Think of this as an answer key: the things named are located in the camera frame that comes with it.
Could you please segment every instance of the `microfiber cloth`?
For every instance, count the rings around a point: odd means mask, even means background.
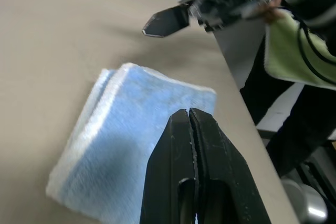
[[[336,89],[334,85],[321,80],[307,67],[302,59],[297,41],[299,24],[288,12],[284,12],[284,16],[283,19],[272,23],[266,29],[266,72],[270,76],[281,80],[301,82],[327,89]],[[322,39],[312,33],[310,33],[310,37],[322,55],[336,62],[336,57],[328,52],[325,42]],[[314,68],[325,77],[336,81],[336,66],[322,61],[315,55],[303,31],[301,31],[301,39],[307,58]]]
[[[131,63],[103,70],[47,195],[102,223],[139,223],[147,162],[169,117],[189,108],[213,114],[215,102],[210,88]]]

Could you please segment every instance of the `beige table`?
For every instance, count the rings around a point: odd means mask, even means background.
[[[97,223],[45,196],[102,68],[134,62],[218,93],[215,117],[247,160],[273,223],[297,223],[215,39],[141,28],[172,0],[0,0],[0,223]]]

